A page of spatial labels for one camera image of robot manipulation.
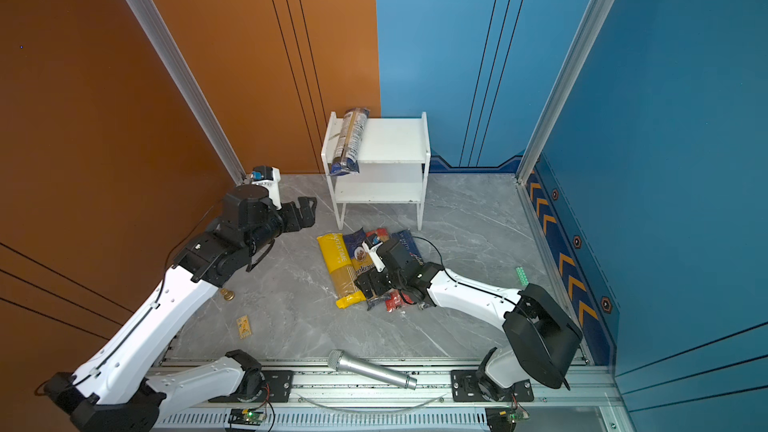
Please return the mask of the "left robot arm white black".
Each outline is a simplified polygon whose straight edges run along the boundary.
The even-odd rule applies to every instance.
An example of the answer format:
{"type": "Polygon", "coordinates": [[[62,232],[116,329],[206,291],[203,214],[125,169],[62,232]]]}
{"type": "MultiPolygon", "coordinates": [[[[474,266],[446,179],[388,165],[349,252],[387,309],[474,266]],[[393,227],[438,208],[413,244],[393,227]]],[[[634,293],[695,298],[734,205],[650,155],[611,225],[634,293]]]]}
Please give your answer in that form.
{"type": "Polygon", "coordinates": [[[247,400],[265,383],[242,350],[166,378],[148,378],[156,359],[194,313],[238,271],[253,270],[278,237],[310,228],[317,200],[283,203],[276,179],[230,190],[204,232],[189,239],[158,287],[107,344],[74,372],[59,372],[44,394],[80,431],[149,431],[212,398],[247,400]]]}

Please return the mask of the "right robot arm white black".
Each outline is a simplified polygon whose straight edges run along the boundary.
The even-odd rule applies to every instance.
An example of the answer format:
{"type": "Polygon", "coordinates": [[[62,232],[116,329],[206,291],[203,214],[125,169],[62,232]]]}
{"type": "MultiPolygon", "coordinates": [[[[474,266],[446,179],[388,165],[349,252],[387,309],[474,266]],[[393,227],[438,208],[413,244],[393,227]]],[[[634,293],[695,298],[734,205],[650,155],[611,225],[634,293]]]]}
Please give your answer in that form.
{"type": "Polygon", "coordinates": [[[355,280],[366,297],[398,292],[406,303],[457,310],[503,331],[508,345],[492,348],[470,380],[484,398],[510,400],[526,382],[570,387],[567,373],[583,332],[543,287],[502,288],[469,279],[441,262],[422,261],[394,238],[366,238],[363,250],[375,266],[355,280]]]}

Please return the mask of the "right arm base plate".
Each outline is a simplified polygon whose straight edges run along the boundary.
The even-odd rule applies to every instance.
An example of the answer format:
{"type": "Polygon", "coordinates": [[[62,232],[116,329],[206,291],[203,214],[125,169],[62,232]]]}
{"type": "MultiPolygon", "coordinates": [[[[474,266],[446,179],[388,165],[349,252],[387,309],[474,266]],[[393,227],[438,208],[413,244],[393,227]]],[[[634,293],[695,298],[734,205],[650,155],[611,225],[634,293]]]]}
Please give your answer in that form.
{"type": "Polygon", "coordinates": [[[473,370],[452,370],[450,385],[454,402],[513,402],[526,403],[535,400],[529,380],[501,388],[487,377],[479,378],[473,370]]]}

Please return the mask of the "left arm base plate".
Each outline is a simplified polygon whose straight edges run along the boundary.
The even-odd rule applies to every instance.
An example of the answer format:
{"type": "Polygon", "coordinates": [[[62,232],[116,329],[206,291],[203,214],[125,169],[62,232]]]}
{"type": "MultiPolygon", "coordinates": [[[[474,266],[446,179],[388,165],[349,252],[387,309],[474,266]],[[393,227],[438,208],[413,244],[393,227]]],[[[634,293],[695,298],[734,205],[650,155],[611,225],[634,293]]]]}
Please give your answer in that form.
{"type": "Polygon", "coordinates": [[[230,395],[209,399],[209,403],[287,403],[292,390],[291,370],[249,371],[230,395]]]}

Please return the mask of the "clear labelled spaghetti bag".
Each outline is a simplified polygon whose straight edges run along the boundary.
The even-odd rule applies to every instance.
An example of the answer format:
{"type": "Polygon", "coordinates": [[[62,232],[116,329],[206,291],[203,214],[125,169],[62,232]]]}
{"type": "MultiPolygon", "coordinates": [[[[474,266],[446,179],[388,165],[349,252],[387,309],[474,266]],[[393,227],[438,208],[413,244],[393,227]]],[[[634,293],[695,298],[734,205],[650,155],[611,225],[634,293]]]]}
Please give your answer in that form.
{"type": "Polygon", "coordinates": [[[357,107],[348,110],[343,119],[330,167],[332,177],[360,172],[358,156],[370,110],[357,107]]]}

